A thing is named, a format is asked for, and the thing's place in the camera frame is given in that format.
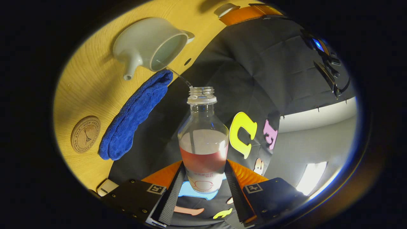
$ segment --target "black cloth backdrop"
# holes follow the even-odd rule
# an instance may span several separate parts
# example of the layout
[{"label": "black cloth backdrop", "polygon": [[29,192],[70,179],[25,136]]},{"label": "black cloth backdrop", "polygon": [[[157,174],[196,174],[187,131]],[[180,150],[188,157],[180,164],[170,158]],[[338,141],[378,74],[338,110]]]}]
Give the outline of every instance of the black cloth backdrop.
[{"label": "black cloth backdrop", "polygon": [[[245,130],[239,130],[239,139],[252,144],[247,159],[230,144],[228,150],[229,160],[251,170],[260,158],[265,172],[272,159],[272,151],[263,135],[266,119],[278,129],[281,115],[331,105],[354,96],[351,83],[336,100],[313,65],[313,60],[321,62],[321,58],[305,45],[300,29],[300,25],[290,20],[256,19],[228,26],[182,74],[194,86],[214,87],[218,100],[215,114],[228,128],[238,112],[246,113],[257,122],[254,140],[250,140]],[[341,73],[337,83],[342,88],[348,74],[344,66],[334,67]],[[167,94],[136,130],[131,150],[113,163],[109,179],[117,184],[131,178],[143,179],[181,160],[177,131],[189,115],[188,91],[179,78],[168,87]],[[212,217],[229,208],[233,208],[232,214],[236,212],[233,204],[226,204],[230,197],[226,180],[212,200],[180,197],[177,206],[205,210],[197,216],[174,213],[171,225],[227,228],[223,220],[228,216],[216,220]]]}]

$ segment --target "blue light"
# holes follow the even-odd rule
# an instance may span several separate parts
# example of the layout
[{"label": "blue light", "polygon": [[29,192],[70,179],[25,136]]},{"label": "blue light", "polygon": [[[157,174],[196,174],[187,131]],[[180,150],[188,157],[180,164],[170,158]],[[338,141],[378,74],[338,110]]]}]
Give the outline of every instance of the blue light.
[{"label": "blue light", "polygon": [[324,51],[324,49],[322,48],[322,46],[321,46],[321,44],[319,43],[318,40],[316,40],[316,39],[314,39],[314,38],[313,38],[312,40],[314,40],[314,43],[317,45],[317,47],[318,47],[319,50]]}]

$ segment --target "wooden table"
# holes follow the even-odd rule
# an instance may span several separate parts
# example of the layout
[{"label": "wooden table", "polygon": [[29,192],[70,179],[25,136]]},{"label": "wooden table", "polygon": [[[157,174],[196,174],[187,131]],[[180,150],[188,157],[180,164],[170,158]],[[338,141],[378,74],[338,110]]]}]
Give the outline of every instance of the wooden table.
[{"label": "wooden table", "polygon": [[[98,148],[107,127],[134,92],[154,72],[138,67],[130,81],[123,79],[124,65],[113,58],[112,46],[116,37],[134,22],[160,17],[175,27],[195,34],[195,40],[186,45],[169,65],[183,73],[191,66],[208,43],[225,28],[215,9],[230,2],[241,7],[254,0],[219,1],[201,12],[205,0],[154,0],[136,7],[111,21],[89,37],[74,53],[61,74],[53,107],[53,122],[57,143],[67,165],[82,184],[92,190],[109,176],[112,160],[103,160]],[[79,154],[71,146],[71,133],[81,119],[96,116],[101,122],[95,144]]]}]

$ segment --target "pink letter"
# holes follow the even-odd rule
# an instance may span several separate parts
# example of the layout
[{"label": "pink letter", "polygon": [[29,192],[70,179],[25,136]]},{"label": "pink letter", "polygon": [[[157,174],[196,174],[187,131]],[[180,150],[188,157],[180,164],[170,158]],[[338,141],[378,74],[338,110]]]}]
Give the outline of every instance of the pink letter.
[{"label": "pink letter", "polygon": [[274,144],[276,143],[277,139],[277,132],[278,130],[274,130],[270,125],[269,121],[266,119],[266,123],[264,124],[263,134],[268,135],[266,137],[266,141],[270,143],[269,149],[272,150],[274,148]]}]

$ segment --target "blue towel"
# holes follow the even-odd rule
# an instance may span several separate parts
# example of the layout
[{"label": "blue towel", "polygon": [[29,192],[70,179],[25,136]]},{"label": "blue towel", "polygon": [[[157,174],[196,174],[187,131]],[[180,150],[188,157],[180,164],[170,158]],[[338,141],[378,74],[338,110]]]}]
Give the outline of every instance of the blue towel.
[{"label": "blue towel", "polygon": [[148,79],[126,102],[106,130],[99,146],[99,156],[104,160],[118,160],[133,145],[138,125],[147,119],[151,110],[167,93],[173,80],[170,70],[162,70]]}]

